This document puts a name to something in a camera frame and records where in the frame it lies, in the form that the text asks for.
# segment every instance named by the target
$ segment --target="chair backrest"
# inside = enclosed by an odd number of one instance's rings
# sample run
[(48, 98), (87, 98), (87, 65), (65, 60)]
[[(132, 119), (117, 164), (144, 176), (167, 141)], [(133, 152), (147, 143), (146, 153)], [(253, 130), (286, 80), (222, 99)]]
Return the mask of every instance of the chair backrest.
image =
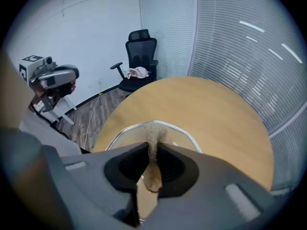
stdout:
[(149, 36), (147, 29), (131, 32), (126, 43), (129, 67), (144, 67), (150, 70), (156, 46), (157, 40)]

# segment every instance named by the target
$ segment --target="white wall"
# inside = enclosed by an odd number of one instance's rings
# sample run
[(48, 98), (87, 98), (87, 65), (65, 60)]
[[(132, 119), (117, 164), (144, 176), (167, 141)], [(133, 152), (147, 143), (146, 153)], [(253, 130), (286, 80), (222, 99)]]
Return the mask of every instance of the white wall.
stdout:
[[(30, 0), (5, 45), (15, 67), (30, 55), (77, 66), (80, 77), (70, 95), (77, 105), (120, 83), (120, 74), (110, 67), (123, 62), (123, 69), (128, 68), (125, 43), (139, 29), (139, 0)], [(58, 106), (69, 110), (63, 101)]]

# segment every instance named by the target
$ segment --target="white fabric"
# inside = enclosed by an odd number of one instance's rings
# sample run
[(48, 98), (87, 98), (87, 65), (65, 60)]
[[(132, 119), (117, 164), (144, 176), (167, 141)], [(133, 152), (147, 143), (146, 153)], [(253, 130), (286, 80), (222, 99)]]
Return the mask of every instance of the white fabric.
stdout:
[(136, 67), (136, 68), (129, 68), (126, 71), (127, 78), (130, 79), (130, 77), (136, 77), (138, 79), (144, 79), (147, 78), (148, 71), (144, 67)]
[(19, 129), (35, 136), (43, 145), (53, 146), (60, 157), (81, 154), (76, 143), (59, 134), (30, 110), (25, 113)]

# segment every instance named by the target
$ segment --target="baseboard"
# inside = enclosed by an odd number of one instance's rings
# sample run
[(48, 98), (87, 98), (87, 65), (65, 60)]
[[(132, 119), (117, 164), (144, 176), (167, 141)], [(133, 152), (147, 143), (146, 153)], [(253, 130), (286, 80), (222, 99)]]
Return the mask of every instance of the baseboard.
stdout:
[[(114, 90), (114, 89), (117, 89), (117, 88), (118, 88), (118, 85), (115, 85), (115, 86), (113, 86), (113, 87), (111, 87), (111, 88), (109, 88), (109, 89), (107, 89), (107, 90), (101, 91), (100, 93), (105, 94), (105, 93), (108, 93), (108, 92), (110, 92), (111, 90)], [(87, 100), (81, 102), (80, 104), (76, 105), (76, 108), (79, 108), (80, 106), (83, 106), (84, 104), (86, 104), (86, 103), (90, 102), (91, 100), (97, 98), (97, 97), (99, 96), (100, 93), (98, 93), (98, 94), (96, 94), (96, 95), (94, 95), (94, 96), (88, 98)], [(68, 110), (68, 111), (65, 113), (65, 115), (68, 115), (68, 114), (72, 113), (73, 111), (74, 111), (74, 109), (72, 108), (72, 109)], [(54, 122), (52, 123), (52, 126), (54, 126), (55, 124), (57, 124), (57, 121), (54, 121)]]

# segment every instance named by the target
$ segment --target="black office chair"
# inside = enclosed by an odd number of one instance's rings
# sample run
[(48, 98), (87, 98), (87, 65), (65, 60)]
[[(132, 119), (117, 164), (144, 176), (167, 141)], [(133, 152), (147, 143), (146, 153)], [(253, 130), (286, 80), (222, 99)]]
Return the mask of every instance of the black office chair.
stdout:
[(154, 52), (157, 46), (157, 40), (149, 36), (148, 30), (139, 30), (131, 32), (126, 42), (126, 49), (129, 58), (129, 68), (144, 67), (149, 76), (144, 79), (131, 77), (125, 78), (120, 69), (122, 62), (117, 63), (111, 69), (117, 68), (123, 81), (120, 82), (119, 88), (127, 92), (135, 92), (139, 88), (157, 79), (158, 60), (154, 60)]

